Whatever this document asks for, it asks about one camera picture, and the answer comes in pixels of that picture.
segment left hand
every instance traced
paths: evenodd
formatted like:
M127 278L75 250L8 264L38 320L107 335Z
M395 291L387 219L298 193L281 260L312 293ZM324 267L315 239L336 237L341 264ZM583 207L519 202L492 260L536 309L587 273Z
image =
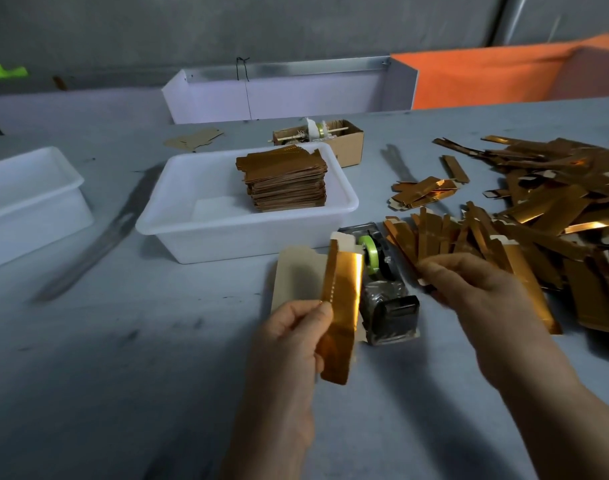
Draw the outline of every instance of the left hand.
M314 436L315 377L324 370L315 348L332 319L330 303L291 301L262 323L220 478L299 478Z

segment workbench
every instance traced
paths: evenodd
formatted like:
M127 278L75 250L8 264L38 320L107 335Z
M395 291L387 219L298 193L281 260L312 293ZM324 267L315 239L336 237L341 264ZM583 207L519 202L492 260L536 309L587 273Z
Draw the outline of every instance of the workbench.
M360 165L345 173L360 199L348 225L394 214L397 180L446 176L432 144L473 148L487 134L609 146L609 98L346 117L364 130ZM296 118L218 123L198 151L268 146ZM277 256L180 265L156 237L132 231L72 288L45 303L45 283L102 234L142 177L179 150L170 137L211 125L93 129L67 136L0 136L0 159L54 145L85 178L96 222L0 267L0 480L209 479L216 475L243 384L253 329L267 316ZM456 154L471 178L429 208L460 217L501 175ZM401 217L408 212L396 213ZM500 396L482 377L456 316L415 290L421 337L357 347L348 385L319 381L316 439L305 479L532 479ZM609 404L609 344L550 298L556 342Z

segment gray wall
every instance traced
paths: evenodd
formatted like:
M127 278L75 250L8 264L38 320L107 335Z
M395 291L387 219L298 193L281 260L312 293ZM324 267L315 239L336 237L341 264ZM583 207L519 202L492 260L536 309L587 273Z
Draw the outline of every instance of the gray wall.
M0 0L0 62L61 72L486 44L500 0Z
M609 32L609 0L526 0L511 45L567 41Z

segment green tape roll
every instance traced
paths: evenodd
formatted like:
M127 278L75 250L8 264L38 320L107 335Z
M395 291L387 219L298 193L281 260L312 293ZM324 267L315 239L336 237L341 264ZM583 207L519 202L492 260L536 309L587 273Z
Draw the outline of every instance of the green tape roll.
M370 235L364 235L358 240L359 244L364 246L368 256L368 262L366 263L366 270L369 274L375 274L380 270L378 262L378 249L375 247L375 242Z

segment orange fabric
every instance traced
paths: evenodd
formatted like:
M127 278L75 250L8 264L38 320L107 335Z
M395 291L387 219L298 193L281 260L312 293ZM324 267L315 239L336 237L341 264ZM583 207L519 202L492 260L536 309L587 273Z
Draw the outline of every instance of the orange fabric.
M609 49L609 34L586 40L392 54L418 69L413 109L542 101L578 47Z

